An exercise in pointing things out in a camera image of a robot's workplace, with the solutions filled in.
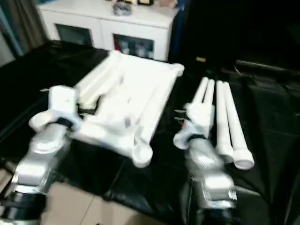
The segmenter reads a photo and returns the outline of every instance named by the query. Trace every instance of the white cylindrical rod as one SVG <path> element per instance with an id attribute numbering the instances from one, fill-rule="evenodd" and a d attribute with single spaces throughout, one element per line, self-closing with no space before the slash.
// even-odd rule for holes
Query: white cylindrical rod
<path id="1" fill-rule="evenodd" d="M 212 100 L 214 98 L 214 90 L 215 90 L 215 81 L 210 79 L 207 85 L 207 90 L 204 97 L 204 103 L 212 105 Z"/>
<path id="2" fill-rule="evenodd" d="M 233 162 L 233 148 L 230 143 L 225 90 L 222 81 L 217 81 L 217 146 L 216 149 L 225 163 Z"/>
<path id="3" fill-rule="evenodd" d="M 129 110 L 132 125 L 135 125 L 142 116 L 146 106 L 149 104 L 153 92 L 157 90 L 158 84 L 145 85 L 143 87 L 135 87 L 135 91 L 131 95 L 129 101 Z"/>
<path id="4" fill-rule="evenodd" d="M 235 166 L 241 170 L 247 170 L 254 166 L 252 153 L 248 150 L 246 140 L 238 113 L 235 108 L 233 96 L 230 90 L 229 83 L 224 83 L 227 117 L 230 128 L 232 146 L 234 149 L 233 161 Z"/>
<path id="5" fill-rule="evenodd" d="M 193 103 L 202 103 L 207 88 L 207 84 L 208 84 L 208 78 L 203 77 L 194 96 Z"/>

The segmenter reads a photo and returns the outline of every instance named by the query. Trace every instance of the cabinet door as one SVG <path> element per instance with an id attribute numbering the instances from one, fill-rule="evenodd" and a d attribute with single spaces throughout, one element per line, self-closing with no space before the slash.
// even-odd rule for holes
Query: cabinet door
<path id="1" fill-rule="evenodd" d="M 41 11 L 51 40 L 103 48 L 100 20 L 92 17 Z"/>
<path id="2" fill-rule="evenodd" d="M 104 48 L 135 56 L 167 60 L 170 33 L 167 29 L 101 20 Z"/>

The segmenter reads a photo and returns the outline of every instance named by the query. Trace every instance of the white cabinet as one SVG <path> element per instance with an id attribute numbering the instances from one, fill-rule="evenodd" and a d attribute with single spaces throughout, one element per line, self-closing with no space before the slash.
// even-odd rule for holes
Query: white cabinet
<path id="1" fill-rule="evenodd" d="M 177 9 L 132 6 L 130 16 L 115 16 L 112 7 L 105 0 L 56 0 L 38 9 L 50 39 L 167 60 Z"/>

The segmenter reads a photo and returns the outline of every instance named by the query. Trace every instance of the white plastic part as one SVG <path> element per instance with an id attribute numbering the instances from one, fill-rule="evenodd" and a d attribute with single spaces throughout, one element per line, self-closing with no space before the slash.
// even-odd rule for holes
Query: white plastic part
<path id="1" fill-rule="evenodd" d="M 248 170 L 254 166 L 252 153 L 249 151 L 238 113 L 235 108 L 229 83 L 224 83 L 227 117 L 230 128 L 232 146 L 234 149 L 233 162 L 238 169 Z"/>
<path id="2" fill-rule="evenodd" d="M 202 103 L 203 101 L 203 98 L 204 98 L 204 94 L 205 94 L 205 91 L 206 91 L 206 88 L 207 88 L 207 84 L 208 84 L 208 78 L 207 77 L 203 77 L 201 82 L 200 82 L 200 85 L 196 91 L 196 94 L 194 96 L 194 99 L 193 99 L 193 103 Z"/>
<path id="3" fill-rule="evenodd" d="M 191 120 L 193 120 L 194 118 L 195 120 L 197 120 L 198 116 L 201 116 L 199 110 L 201 111 L 203 110 L 203 108 L 205 108 L 205 106 L 203 106 L 202 100 L 204 98 L 204 94 L 207 89 L 208 82 L 209 82 L 208 78 L 203 77 L 195 93 L 192 103 L 188 103 L 185 105 L 187 110 L 187 115 Z M 173 138 L 174 145 L 177 148 L 182 150 L 187 149 L 188 148 L 187 140 L 191 135 L 199 133 L 197 129 L 198 127 L 196 127 L 195 124 L 193 124 L 189 120 L 185 120 L 182 129 Z"/>
<path id="4" fill-rule="evenodd" d="M 170 73 L 178 73 L 178 75 L 182 74 L 181 71 L 184 70 L 184 67 L 181 64 L 173 64 L 171 67 Z M 146 142 L 150 142 L 152 139 L 156 127 L 158 125 L 159 119 L 163 112 L 162 109 L 165 108 L 167 100 L 171 94 L 172 88 L 176 82 L 176 79 L 162 79 L 160 85 L 157 87 L 156 91 L 152 95 L 152 99 L 156 99 L 155 101 L 150 101 L 145 108 L 145 113 L 140 118 L 140 124 L 144 126 L 144 128 L 151 129 L 142 129 L 140 137 L 142 140 Z"/>
<path id="5" fill-rule="evenodd" d="M 136 139 L 137 145 L 133 148 L 131 158 L 134 165 L 144 168 L 150 164 L 153 151 L 150 145 L 141 139 Z"/>
<path id="6" fill-rule="evenodd" d="M 36 132 L 41 131 L 50 122 L 59 117 L 68 119 L 73 123 L 72 128 L 78 129 L 82 119 L 77 114 L 78 93 L 74 88 L 54 86 L 49 89 L 48 110 L 33 116 L 29 126 Z"/>
<path id="7" fill-rule="evenodd" d="M 230 143 L 225 90 L 222 81 L 217 81 L 217 146 L 216 149 L 225 163 L 233 162 L 233 148 Z"/>
<path id="8" fill-rule="evenodd" d="M 29 120 L 29 126 L 36 132 L 40 132 L 46 124 L 54 122 L 56 119 L 57 117 L 49 110 L 39 112 Z"/>
<path id="9" fill-rule="evenodd" d="M 86 75 L 75 88 L 79 91 L 79 104 L 82 108 L 95 108 L 98 96 L 106 94 L 120 82 L 122 69 L 120 52 L 111 51 L 101 64 Z"/>
<path id="10" fill-rule="evenodd" d="M 208 138 L 213 126 L 215 107 L 212 104 L 215 81 L 209 80 L 203 103 L 187 104 L 187 116 L 194 123 L 200 134 Z"/>

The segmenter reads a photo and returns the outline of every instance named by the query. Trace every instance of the glass cabinet door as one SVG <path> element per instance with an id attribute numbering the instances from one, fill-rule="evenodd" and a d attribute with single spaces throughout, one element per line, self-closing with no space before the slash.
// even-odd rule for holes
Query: glass cabinet door
<path id="1" fill-rule="evenodd" d="M 55 26 L 62 41 L 92 46 L 89 29 L 62 24 L 55 24 Z"/>
<path id="2" fill-rule="evenodd" d="M 113 34 L 114 49 L 122 53 L 153 59 L 154 41 L 139 37 Z"/>

